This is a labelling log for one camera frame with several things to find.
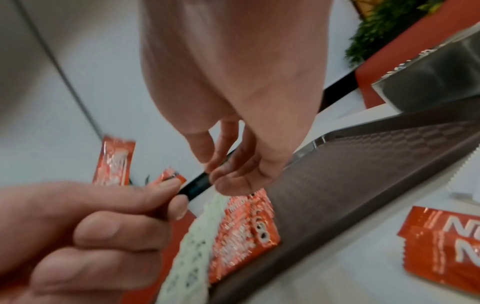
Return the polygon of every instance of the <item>red surface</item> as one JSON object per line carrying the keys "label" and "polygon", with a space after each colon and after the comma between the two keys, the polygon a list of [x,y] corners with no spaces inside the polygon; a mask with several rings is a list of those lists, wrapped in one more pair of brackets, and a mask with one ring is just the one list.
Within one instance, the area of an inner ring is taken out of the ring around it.
{"label": "red surface", "polygon": [[185,217],[179,221],[172,222],[172,241],[170,246],[163,252],[163,269],[158,280],[149,288],[127,292],[121,304],[151,304],[157,298],[160,286],[169,274],[172,262],[180,249],[180,241],[188,232],[190,225],[195,220],[195,215],[188,211]]}
{"label": "red surface", "polygon": [[371,84],[400,63],[480,22],[480,0],[447,0],[435,14],[418,21],[355,72],[366,108],[383,104]]}

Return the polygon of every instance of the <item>metal container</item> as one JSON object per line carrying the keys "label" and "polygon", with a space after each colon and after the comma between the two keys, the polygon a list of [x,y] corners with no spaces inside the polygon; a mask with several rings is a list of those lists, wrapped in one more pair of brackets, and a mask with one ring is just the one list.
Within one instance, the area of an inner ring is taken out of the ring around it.
{"label": "metal container", "polygon": [[402,112],[480,96],[480,23],[400,64],[372,87]]}

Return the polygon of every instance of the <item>person's left hand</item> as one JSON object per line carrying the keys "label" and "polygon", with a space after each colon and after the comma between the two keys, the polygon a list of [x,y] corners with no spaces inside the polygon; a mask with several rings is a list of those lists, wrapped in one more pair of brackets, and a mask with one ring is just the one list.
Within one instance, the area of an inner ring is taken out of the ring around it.
{"label": "person's left hand", "polygon": [[[0,189],[0,303],[117,304],[123,291],[150,286],[171,239],[168,220],[187,211],[179,189],[177,179],[148,187]],[[163,204],[168,219],[145,215]],[[27,284],[5,284],[30,271]]]}

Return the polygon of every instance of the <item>metal tray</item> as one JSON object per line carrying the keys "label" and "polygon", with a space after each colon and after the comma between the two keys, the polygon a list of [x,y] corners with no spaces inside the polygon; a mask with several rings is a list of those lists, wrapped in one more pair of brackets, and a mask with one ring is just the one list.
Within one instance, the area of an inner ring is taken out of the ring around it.
{"label": "metal tray", "polygon": [[235,304],[480,144],[480,99],[330,132],[267,189],[282,243],[210,290]]}

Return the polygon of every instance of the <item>skin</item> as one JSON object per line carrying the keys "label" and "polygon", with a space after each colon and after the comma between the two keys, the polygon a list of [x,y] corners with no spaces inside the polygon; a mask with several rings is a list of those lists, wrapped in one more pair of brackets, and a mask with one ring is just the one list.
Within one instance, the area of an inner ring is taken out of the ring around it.
{"label": "skin", "polygon": [[[141,64],[161,114],[224,195],[272,183],[320,106],[331,0],[140,0]],[[223,161],[245,122],[241,144]],[[209,129],[219,123],[216,143]],[[0,188],[0,304],[115,304],[158,277],[178,180]],[[168,218],[146,216],[168,203]],[[29,282],[6,282],[29,275]]]}

